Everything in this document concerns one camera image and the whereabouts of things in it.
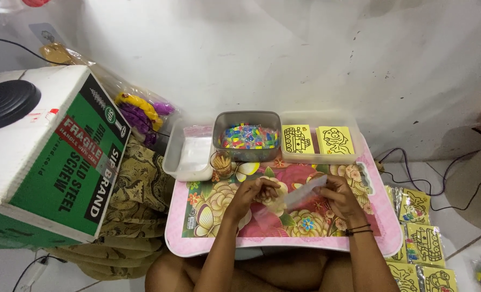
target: screw logo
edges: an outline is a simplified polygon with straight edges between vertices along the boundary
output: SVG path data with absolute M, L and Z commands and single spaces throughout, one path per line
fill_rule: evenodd
M 112 107 L 106 107 L 106 119 L 110 124 L 114 124 L 116 122 L 116 114 L 114 113 L 114 110 Z

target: power plug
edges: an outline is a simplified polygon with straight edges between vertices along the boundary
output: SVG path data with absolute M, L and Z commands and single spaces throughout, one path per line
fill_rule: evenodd
M 33 285 L 33 283 L 35 283 L 40 278 L 40 276 L 42 276 L 47 266 L 48 258 L 43 258 L 37 262 L 34 262 L 23 275 L 23 278 L 20 281 L 22 285 L 19 287 L 19 291 L 30 291 L 31 285 Z

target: clear plastic container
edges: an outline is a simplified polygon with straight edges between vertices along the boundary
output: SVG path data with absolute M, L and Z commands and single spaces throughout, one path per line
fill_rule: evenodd
M 278 114 L 265 111 L 238 111 L 224 112 L 217 116 L 213 126 L 213 146 L 217 150 L 228 152 L 234 161 L 245 162 L 266 162 L 271 161 L 278 155 L 278 148 L 282 143 L 281 133 L 278 135 L 278 142 L 275 148 L 268 149 L 234 149 L 224 148 L 221 145 L 221 135 L 232 125 L 248 123 L 250 125 L 261 125 L 276 131 L 282 130 L 282 124 Z
M 282 147 L 282 158 L 289 163 L 308 164 L 350 164 L 363 155 L 363 136 L 359 131 L 356 119 L 351 114 L 340 111 L 299 111 L 280 114 L 282 125 L 309 125 L 315 153 L 292 153 Z M 320 126 L 348 127 L 354 154 L 320 154 L 316 128 Z
M 163 170 L 178 181 L 211 179 L 212 133 L 212 121 L 177 120 L 168 139 Z

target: white wall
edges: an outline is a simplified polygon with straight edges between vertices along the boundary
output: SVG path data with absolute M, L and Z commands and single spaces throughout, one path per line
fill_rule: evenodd
M 481 146 L 481 0 L 54 0 L 19 17 L 184 114 L 346 108 L 374 155 Z

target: gray plastic container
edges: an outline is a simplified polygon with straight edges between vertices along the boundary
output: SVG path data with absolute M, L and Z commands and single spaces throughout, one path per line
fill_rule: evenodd
M 270 149 L 232 149 L 223 148 L 221 146 L 221 135 L 228 128 L 239 123 L 248 123 L 250 125 L 261 125 L 278 131 L 278 144 L 275 148 Z M 240 112 L 224 112 L 217 116 L 213 127 L 213 146 L 217 150 L 227 151 L 234 161 L 245 162 L 266 162 L 271 161 L 278 155 L 278 149 L 282 143 L 282 124 L 280 117 L 274 112 L 264 111 L 240 111 Z

